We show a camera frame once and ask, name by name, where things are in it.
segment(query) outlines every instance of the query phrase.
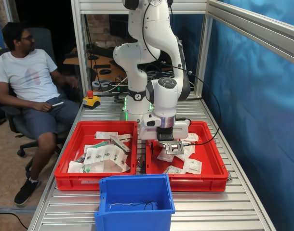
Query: black sneaker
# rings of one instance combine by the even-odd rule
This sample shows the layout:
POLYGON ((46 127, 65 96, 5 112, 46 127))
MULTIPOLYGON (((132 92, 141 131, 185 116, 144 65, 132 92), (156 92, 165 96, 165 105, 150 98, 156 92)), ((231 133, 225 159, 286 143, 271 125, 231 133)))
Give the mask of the black sneaker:
POLYGON ((25 184, 15 196, 14 204, 16 205, 23 205, 25 204, 30 196, 32 195, 33 191, 40 185, 40 181, 31 183, 29 179, 26 180, 25 184))

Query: blue plastic bin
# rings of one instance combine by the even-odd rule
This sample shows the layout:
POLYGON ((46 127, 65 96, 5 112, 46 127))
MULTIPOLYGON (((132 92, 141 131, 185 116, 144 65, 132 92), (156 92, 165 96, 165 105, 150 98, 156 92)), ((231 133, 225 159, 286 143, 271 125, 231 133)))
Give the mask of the blue plastic bin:
POLYGON ((168 175, 113 176, 99 186, 97 231, 170 230, 175 206, 168 175))

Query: black hair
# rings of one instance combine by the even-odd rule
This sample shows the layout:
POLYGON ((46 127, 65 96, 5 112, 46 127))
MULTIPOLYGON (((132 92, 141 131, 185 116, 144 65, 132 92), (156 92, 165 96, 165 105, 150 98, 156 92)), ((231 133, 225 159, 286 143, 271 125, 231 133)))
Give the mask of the black hair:
POLYGON ((20 41, 25 28, 25 25, 22 23, 7 23, 2 29, 3 40, 11 51, 15 50, 13 40, 20 41))

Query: wooden desk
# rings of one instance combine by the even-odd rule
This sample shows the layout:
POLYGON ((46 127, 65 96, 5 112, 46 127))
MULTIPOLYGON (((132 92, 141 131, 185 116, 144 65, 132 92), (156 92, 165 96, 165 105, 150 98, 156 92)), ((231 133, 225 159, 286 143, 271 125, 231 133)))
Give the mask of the wooden desk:
MULTIPOLYGON (((104 56, 100 56, 100 55, 96 55, 97 57, 99 57, 99 59, 96 60, 97 65, 103 65, 103 64, 110 64, 110 68, 108 68, 109 70, 111 70, 112 72, 110 74, 106 74, 106 75, 101 75, 99 73, 99 78, 100 80, 102 79, 109 79, 112 80, 113 82, 115 82, 115 79, 120 76, 120 79, 123 80, 124 78, 127 77, 127 74, 124 72, 124 70, 118 68, 117 66, 111 64, 109 61, 113 60, 111 58, 107 58, 104 56)), ((88 63, 88 67, 92 68, 94 71, 96 71, 96 69, 94 68, 94 60, 92 60, 92 65, 90 65, 90 60, 87 60, 88 63)), ((65 59, 64 60, 64 64, 71 64, 71 65, 80 65, 79 62, 79 58, 75 57, 75 58, 69 58, 69 59, 65 59)))

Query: computer mouse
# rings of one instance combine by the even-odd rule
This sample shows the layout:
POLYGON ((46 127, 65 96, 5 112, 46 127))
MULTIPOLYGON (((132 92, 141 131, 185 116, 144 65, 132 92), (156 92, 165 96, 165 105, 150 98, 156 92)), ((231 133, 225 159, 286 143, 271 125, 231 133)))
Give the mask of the computer mouse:
POLYGON ((95 60, 95 59, 98 59, 99 57, 95 56, 95 55, 90 55, 88 57, 89 60, 95 60))
POLYGON ((103 70, 100 70, 99 71, 99 73, 101 74, 101 75, 106 75, 106 74, 109 74, 109 73, 111 73, 112 71, 111 70, 108 70, 108 69, 103 69, 103 70))

